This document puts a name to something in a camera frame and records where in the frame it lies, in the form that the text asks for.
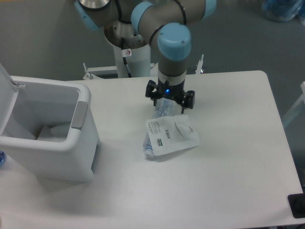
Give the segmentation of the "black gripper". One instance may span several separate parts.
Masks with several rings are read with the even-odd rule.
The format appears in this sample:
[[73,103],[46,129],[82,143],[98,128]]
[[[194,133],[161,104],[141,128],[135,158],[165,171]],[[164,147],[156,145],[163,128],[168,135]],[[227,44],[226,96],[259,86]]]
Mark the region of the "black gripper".
[[184,114],[185,109],[193,109],[195,103],[195,91],[184,91],[183,80],[177,85],[166,85],[158,80],[158,84],[155,81],[149,80],[146,86],[145,97],[150,98],[153,101],[153,106],[157,105],[157,100],[161,98],[170,99],[176,101],[181,109],[181,114]]

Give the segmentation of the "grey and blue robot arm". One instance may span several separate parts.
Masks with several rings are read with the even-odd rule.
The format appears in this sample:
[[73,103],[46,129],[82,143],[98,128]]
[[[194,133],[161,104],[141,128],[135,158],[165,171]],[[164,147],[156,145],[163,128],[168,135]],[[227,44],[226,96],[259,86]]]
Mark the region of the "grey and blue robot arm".
[[192,41],[188,25],[210,16],[215,0],[170,0],[156,5],[149,0],[76,0],[83,23],[90,29],[112,26],[120,47],[139,40],[159,57],[158,81],[150,80],[145,96],[175,101],[182,110],[193,109],[195,92],[185,91],[186,60]]

